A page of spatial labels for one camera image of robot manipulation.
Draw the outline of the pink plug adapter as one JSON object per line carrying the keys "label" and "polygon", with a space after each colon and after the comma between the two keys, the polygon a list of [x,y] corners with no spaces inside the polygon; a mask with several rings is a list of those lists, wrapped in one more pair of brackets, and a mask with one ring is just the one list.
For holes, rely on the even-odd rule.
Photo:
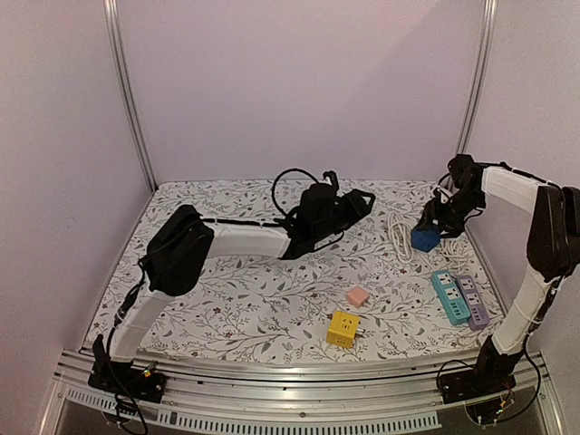
{"label": "pink plug adapter", "polygon": [[348,303],[356,308],[363,306],[369,299],[369,296],[367,291],[359,286],[353,287],[346,294]]}

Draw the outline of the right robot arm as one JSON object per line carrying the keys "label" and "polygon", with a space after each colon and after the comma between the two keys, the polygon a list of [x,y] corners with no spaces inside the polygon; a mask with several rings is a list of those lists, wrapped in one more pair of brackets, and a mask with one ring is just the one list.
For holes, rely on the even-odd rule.
{"label": "right robot arm", "polygon": [[469,387],[487,395],[512,373],[527,339],[541,325],[558,287],[579,265],[579,190],[560,187],[504,162],[476,162],[458,154],[448,164],[452,193],[434,191],[411,231],[413,247],[428,252],[460,236],[471,212],[499,198],[531,217],[522,284],[498,329],[482,345]]}

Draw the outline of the blue cube socket adapter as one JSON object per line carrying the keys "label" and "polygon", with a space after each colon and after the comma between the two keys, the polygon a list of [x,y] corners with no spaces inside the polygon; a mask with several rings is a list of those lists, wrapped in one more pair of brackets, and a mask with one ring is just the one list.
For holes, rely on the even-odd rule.
{"label": "blue cube socket adapter", "polygon": [[440,232],[437,228],[418,229],[411,231],[411,247],[424,253],[429,253],[440,244]]}

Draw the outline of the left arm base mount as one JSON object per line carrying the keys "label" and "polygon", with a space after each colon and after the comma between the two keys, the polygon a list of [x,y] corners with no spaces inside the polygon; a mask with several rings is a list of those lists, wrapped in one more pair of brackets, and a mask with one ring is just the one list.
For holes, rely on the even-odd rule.
{"label": "left arm base mount", "polygon": [[97,390],[119,394],[134,400],[160,403],[166,390],[168,377],[153,370],[132,366],[131,362],[96,361],[88,385]]}

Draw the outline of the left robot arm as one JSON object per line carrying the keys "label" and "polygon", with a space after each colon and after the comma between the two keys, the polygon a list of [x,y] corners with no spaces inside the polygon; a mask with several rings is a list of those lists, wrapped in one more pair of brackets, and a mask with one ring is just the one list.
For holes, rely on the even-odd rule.
{"label": "left robot arm", "polygon": [[295,260],[339,242],[370,215],[375,195],[353,189],[340,194],[335,172],[314,179],[297,206],[271,223],[202,217],[179,207],[138,260],[139,282],[117,309],[107,336],[95,340],[95,371],[116,393],[134,386],[132,361],[140,342],[165,307],[194,289],[205,262],[221,256]]}

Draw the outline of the teal power strip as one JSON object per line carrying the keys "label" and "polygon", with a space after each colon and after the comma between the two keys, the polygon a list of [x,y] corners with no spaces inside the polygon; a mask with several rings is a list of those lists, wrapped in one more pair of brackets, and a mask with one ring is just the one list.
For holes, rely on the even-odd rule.
{"label": "teal power strip", "polygon": [[450,323],[452,325],[466,323],[470,311],[450,272],[436,271],[431,275],[430,281]]}

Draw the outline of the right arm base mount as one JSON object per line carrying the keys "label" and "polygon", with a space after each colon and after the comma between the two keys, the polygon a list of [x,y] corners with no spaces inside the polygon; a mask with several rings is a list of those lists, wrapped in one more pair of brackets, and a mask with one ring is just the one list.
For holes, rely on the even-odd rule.
{"label": "right arm base mount", "polygon": [[451,404],[513,389],[516,380],[510,370],[476,364],[455,372],[439,372],[436,386],[443,403]]}

